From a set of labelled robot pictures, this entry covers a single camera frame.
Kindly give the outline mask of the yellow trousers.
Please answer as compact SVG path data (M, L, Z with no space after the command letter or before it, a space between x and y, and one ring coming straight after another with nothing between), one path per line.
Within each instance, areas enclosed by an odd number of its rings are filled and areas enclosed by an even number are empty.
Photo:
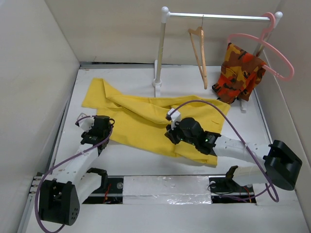
M182 117L194 118L205 131L220 133L225 119L215 107L227 114L230 105L209 99L213 104L209 106L202 103L202 100L198 96L148 98L124 95L104 79L94 78L82 106L96 109L98 115L115 120L111 135L113 141L165 156L185 157L216 166L215 156L201 154L187 143L175 145L165 136L166 126L169 124L165 118L167 112L185 102L187 105L179 109Z

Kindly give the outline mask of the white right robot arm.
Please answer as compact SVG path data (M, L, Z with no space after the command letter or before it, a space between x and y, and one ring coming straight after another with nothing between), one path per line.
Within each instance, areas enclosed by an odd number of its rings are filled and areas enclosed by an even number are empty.
M228 190L236 191L241 186L269 181L283 190L294 190L302 161L284 142L274 140L269 145L245 145L219 133L204 131L192 117L173 119L169 116L167 120L171 124L167 125L165 136L175 145L183 141L205 155L253 163L253 166L229 169L225 178Z

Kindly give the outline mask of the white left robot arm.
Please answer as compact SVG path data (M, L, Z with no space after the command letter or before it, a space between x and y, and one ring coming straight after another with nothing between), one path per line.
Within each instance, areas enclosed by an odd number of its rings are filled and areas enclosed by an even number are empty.
M80 146L76 155L52 167L42 180L37 199L39 220L71 226L89 195L109 188L106 170L91 165L106 148L114 123L108 116L81 115L76 121L83 129Z

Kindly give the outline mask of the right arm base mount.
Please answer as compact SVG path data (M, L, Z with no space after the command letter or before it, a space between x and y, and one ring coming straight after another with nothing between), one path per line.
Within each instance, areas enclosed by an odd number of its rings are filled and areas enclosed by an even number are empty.
M213 204L257 203L252 186L239 186L225 177L209 177L207 189L211 192Z

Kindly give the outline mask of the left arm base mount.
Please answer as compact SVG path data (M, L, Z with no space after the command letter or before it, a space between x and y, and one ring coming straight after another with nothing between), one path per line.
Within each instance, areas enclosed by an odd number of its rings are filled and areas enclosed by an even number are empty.
M90 198L99 198L103 204L123 204L123 176L108 176L105 188L98 188Z

